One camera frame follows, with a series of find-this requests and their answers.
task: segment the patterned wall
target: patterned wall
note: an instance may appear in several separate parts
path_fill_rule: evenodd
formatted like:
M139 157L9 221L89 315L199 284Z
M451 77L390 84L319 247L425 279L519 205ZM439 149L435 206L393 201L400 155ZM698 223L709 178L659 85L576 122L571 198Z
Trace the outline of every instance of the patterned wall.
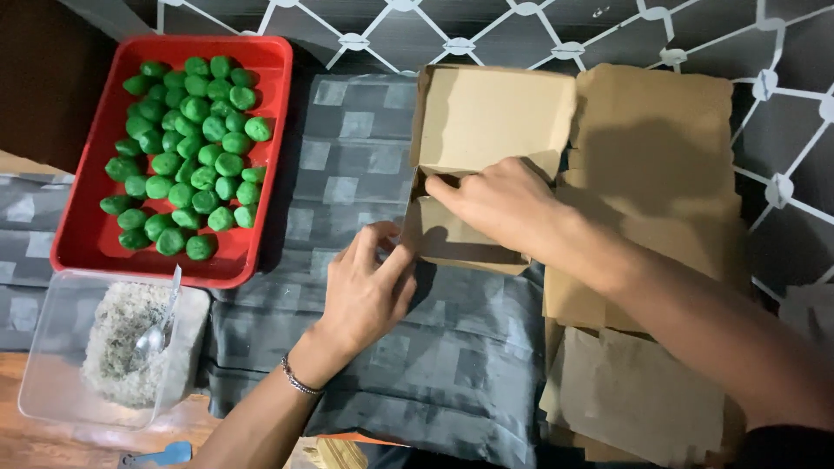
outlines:
M126 0L158 33L282 35L334 73L602 62L731 79L757 283L834 277L834 0Z

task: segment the hand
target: hand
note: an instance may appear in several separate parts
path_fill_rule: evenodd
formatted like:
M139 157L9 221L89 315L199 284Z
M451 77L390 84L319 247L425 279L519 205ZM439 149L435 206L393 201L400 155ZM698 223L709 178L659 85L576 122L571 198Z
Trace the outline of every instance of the hand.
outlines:
M413 253L390 239L398 235L390 221L369 224L328 266L324 316L316 327L351 358L403 319L417 288ZM385 262L377 247L390 252Z
M518 158L504 158L465 176L460 189L436 175L425 181L425 189L472 228L542 262L546 248L556 241L555 219L570 211Z

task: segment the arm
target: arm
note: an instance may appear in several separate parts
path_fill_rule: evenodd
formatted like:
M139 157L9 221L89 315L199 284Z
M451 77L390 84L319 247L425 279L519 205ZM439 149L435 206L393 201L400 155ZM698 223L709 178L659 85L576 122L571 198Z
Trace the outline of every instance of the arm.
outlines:
M412 254L389 239L398 234L391 222L370 224L328 266L324 314L288 356L302 384L321 389L405 316L416 282L409 271ZM391 253L384 263L378 246ZM284 466L316 401L277 368L226 416L188 467Z
M799 335L724 285L593 225L556 201L520 160L466 176L459 189L431 177L426 190L493 240L619 305L738 402L749 429L834 430L831 365Z

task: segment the sleeve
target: sleeve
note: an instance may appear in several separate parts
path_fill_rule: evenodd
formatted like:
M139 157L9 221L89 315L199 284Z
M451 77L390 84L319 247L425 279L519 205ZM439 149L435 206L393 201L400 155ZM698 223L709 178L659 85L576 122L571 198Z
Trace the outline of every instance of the sleeve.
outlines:
M732 467L832 467L834 433L806 426L763 426L751 430Z

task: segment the silver bracelet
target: silver bracelet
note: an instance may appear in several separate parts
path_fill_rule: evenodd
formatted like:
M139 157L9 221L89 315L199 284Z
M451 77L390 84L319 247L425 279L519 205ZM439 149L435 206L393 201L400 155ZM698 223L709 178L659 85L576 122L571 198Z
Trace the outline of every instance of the silver bracelet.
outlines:
M284 369L284 374L287 376L289 384L293 385L295 389L303 392L304 394L310 394L312 396L317 396L324 392L323 389L313 389L309 386L301 384L301 381L295 379L293 369L289 367L289 361L287 360L287 356L289 356L289 353L281 357L281 368Z

